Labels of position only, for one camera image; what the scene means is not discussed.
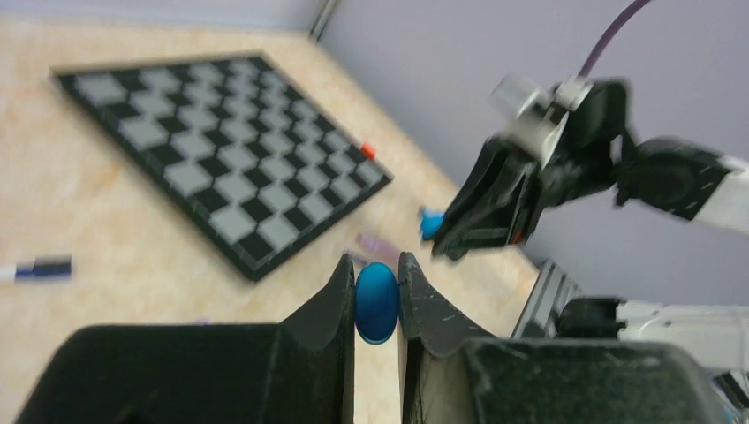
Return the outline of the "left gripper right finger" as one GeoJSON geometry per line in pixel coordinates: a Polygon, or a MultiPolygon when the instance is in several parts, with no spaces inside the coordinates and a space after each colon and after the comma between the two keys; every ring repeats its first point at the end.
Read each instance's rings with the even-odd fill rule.
{"type": "Polygon", "coordinates": [[[400,255],[404,423],[726,423],[706,372],[676,346],[503,339],[400,255]]]}

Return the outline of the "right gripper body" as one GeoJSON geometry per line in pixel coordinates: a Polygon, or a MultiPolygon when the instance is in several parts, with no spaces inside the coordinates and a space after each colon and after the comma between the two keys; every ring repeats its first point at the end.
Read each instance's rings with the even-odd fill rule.
{"type": "Polygon", "coordinates": [[[485,141],[465,183],[431,236],[431,254],[459,261],[474,250],[502,248],[525,239],[548,189],[543,179],[562,167],[556,156],[545,167],[504,137],[485,141]]]}

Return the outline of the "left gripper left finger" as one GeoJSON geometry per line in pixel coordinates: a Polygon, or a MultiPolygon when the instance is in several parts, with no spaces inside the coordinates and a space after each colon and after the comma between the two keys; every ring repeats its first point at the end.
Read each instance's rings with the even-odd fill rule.
{"type": "Polygon", "coordinates": [[[58,348],[20,423],[350,423],[354,269],[279,323],[100,325],[58,348]]]}

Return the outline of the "blue marker cap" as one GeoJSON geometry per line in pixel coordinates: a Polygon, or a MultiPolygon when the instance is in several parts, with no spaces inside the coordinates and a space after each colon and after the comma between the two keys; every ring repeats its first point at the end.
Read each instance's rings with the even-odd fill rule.
{"type": "Polygon", "coordinates": [[[421,239],[429,240],[440,230],[444,213],[427,207],[420,207],[419,218],[421,239]]]}

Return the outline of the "blue black highlighter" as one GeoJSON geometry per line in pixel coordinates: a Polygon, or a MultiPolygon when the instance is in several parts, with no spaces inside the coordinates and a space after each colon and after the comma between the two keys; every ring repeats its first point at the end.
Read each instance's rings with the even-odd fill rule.
{"type": "Polygon", "coordinates": [[[395,274],[384,263],[368,263],[354,287],[354,320],[361,338],[371,345],[385,343],[397,326],[398,309],[395,274]]]}

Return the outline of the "lilac highlighter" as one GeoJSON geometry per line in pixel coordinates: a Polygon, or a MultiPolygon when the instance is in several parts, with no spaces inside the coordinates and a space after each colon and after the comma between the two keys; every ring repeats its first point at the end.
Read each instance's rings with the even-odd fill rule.
{"type": "Polygon", "coordinates": [[[355,242],[367,253],[362,254],[351,249],[345,249],[343,253],[348,254],[354,263],[361,266],[373,261],[382,261],[389,264],[397,263],[402,252],[401,249],[395,247],[390,242],[371,234],[359,233],[355,237],[355,242]]]}

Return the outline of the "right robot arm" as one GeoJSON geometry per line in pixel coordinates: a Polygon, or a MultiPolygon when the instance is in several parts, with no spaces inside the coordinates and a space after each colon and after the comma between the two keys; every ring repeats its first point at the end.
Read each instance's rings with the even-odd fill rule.
{"type": "Polygon", "coordinates": [[[510,75],[493,96],[506,126],[483,145],[439,216],[424,214],[433,256],[522,244],[541,213],[615,189],[687,222],[748,230],[748,164],[687,140],[636,141],[624,79],[574,77],[551,89],[510,75]]]}

